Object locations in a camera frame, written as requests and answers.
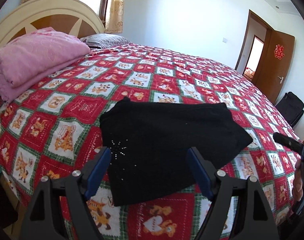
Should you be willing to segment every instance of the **blue gripper pad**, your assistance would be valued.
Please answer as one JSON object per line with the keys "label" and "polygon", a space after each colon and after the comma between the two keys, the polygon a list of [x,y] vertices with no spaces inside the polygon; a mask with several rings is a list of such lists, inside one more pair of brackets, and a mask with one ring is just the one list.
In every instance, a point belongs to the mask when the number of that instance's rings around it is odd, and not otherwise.
{"label": "blue gripper pad", "polygon": [[212,201],[214,194],[211,190],[211,180],[204,170],[199,158],[202,158],[200,153],[195,153],[192,149],[187,151],[186,160],[190,167],[190,170],[199,185],[202,195],[207,197],[208,200]]}
{"label": "blue gripper pad", "polygon": [[110,165],[110,162],[111,150],[109,148],[106,148],[88,177],[87,190],[84,193],[84,197],[86,198],[86,200],[89,200],[92,196],[96,194],[103,179],[103,176],[107,171],[108,166]]}

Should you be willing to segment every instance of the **red checkered bedspread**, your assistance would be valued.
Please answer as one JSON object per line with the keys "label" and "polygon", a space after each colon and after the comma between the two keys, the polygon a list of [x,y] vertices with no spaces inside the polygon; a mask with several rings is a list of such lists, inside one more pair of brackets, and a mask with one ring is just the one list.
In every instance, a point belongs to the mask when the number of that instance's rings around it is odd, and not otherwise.
{"label": "red checkered bedspread", "polygon": [[[299,156],[275,143],[272,133],[298,137],[276,108],[225,65],[134,44],[93,50],[11,104],[0,100],[0,165],[20,201],[28,204],[43,175],[67,176],[93,158],[102,146],[100,115],[124,96],[137,102],[226,103],[253,143],[223,169],[233,177],[257,176],[276,221],[284,218],[293,201]],[[74,238],[66,199],[61,201]],[[233,199],[223,238],[231,231],[235,203]],[[88,203],[106,239],[129,240],[195,237],[209,205],[198,187],[192,186],[148,203],[115,207],[107,176]]]}

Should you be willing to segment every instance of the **folded black shirt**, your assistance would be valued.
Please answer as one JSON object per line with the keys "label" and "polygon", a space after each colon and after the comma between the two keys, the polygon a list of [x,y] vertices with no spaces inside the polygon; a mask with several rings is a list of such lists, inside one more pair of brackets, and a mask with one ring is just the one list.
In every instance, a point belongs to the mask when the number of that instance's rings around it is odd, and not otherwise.
{"label": "folded black shirt", "polygon": [[185,161],[190,147],[219,169],[252,143],[224,103],[137,103],[124,98],[101,115],[100,128],[103,145],[112,152],[108,176],[115,206],[194,184]]}

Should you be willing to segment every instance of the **red door decoration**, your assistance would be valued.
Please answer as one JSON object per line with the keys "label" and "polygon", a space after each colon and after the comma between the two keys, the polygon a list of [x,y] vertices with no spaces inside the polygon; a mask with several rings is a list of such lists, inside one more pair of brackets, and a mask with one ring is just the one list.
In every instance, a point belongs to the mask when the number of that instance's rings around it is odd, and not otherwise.
{"label": "red door decoration", "polygon": [[285,56],[285,54],[283,53],[283,51],[284,51],[284,47],[283,46],[276,45],[276,49],[274,50],[275,57],[277,57],[278,59],[282,59],[282,57]]}

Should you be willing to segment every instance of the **cream headboard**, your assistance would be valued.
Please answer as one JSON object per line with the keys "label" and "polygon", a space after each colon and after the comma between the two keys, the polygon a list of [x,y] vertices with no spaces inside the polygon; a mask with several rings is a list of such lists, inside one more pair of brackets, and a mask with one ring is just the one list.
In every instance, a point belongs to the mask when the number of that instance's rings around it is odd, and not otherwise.
{"label": "cream headboard", "polygon": [[78,38],[105,32],[98,15],[79,0],[31,0],[0,22],[0,47],[45,27],[53,27]]}

